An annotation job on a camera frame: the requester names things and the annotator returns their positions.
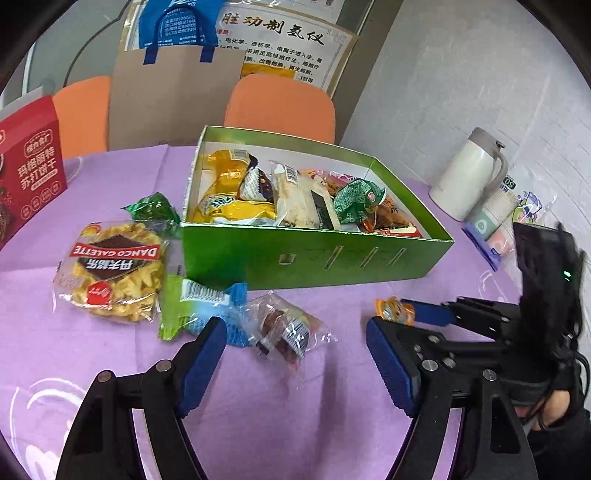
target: human hand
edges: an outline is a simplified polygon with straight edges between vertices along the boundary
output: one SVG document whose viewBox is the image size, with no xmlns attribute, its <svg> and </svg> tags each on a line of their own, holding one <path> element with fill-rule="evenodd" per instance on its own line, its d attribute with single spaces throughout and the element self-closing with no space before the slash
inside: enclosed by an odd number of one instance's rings
<svg viewBox="0 0 591 480">
<path fill-rule="evenodd" d="M 536 409 L 542 405 L 543 400 L 540 400 Z M 566 411 L 569 409 L 570 404 L 570 393 L 566 390 L 554 390 L 550 398 L 546 402 L 544 406 L 544 410 L 542 411 L 542 420 L 544 421 L 544 425 L 552 425 L 555 421 L 560 420 L 566 414 Z M 525 417 L 529 412 L 529 407 L 516 407 L 515 412 L 517 413 L 518 417 Z M 538 417 L 540 413 L 536 415 L 534 420 L 534 424 L 532 425 L 532 430 L 539 432 L 541 430 L 540 423 L 538 422 Z"/>
</svg>

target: green box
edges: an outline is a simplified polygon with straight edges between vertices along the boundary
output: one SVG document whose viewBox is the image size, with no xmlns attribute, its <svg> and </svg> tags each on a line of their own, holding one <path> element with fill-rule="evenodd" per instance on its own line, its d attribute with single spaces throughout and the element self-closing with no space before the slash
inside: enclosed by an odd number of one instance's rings
<svg viewBox="0 0 591 480">
<path fill-rule="evenodd" d="M 398 207 L 404 204 L 403 209 L 420 224 L 427 238 L 193 223 L 190 219 L 200 195 L 213 180 L 204 160 L 223 148 L 244 148 L 259 158 L 261 165 L 268 158 L 298 169 L 336 170 L 375 181 L 395 196 Z M 420 278 L 453 245 L 452 237 L 433 214 L 376 158 L 304 138 L 228 127 L 203 130 L 181 228 L 188 278 L 214 288 L 239 281 L 248 282 L 250 290 L 262 290 Z"/>
</svg>

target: white wall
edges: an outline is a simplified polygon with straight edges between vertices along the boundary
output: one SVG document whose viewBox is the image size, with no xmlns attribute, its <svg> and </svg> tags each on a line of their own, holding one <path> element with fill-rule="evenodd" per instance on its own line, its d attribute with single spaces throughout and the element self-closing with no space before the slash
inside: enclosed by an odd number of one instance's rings
<svg viewBox="0 0 591 480">
<path fill-rule="evenodd" d="M 516 0 L 404 0 L 342 145 L 433 184 L 474 127 L 556 190 L 591 252 L 591 89 L 570 56 Z"/>
</svg>

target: brown paper bag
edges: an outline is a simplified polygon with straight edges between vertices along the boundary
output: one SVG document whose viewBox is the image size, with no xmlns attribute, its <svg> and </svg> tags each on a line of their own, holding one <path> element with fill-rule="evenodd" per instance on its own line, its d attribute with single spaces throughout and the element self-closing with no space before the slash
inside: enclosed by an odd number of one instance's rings
<svg viewBox="0 0 591 480">
<path fill-rule="evenodd" d="M 117 58 L 109 101 L 109 150 L 196 145 L 205 125 L 223 125 L 226 105 L 240 80 L 244 50 L 155 45 Z M 155 61 L 144 64 L 154 50 Z"/>
</svg>

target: blue bag handle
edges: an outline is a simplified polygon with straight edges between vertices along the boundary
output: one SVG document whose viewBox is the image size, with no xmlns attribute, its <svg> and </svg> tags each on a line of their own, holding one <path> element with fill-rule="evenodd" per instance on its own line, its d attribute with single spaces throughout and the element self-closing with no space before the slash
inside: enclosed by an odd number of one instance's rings
<svg viewBox="0 0 591 480">
<path fill-rule="evenodd" d="M 162 15 L 160 15 L 158 20 L 156 20 L 156 25 L 154 27 L 154 37 L 152 38 L 152 44 L 148 48 L 146 48 L 146 54 L 144 56 L 144 65 L 152 65 L 156 63 L 156 57 L 158 56 L 158 32 L 160 30 L 160 24 L 162 23 L 162 20 L 164 20 L 164 17 L 166 17 L 166 15 L 175 10 L 188 10 L 193 14 L 193 16 L 195 17 L 195 26 L 197 28 L 197 38 L 201 37 L 201 25 L 199 24 L 199 18 L 201 17 L 201 14 L 199 13 L 199 10 L 197 10 L 195 7 L 189 4 L 177 4 L 168 7 L 166 10 L 164 10 L 164 12 L 162 12 Z M 203 49 L 201 50 L 200 62 L 211 63 L 213 61 L 213 52 L 216 46 L 217 37 L 215 46 L 204 45 Z"/>
</svg>

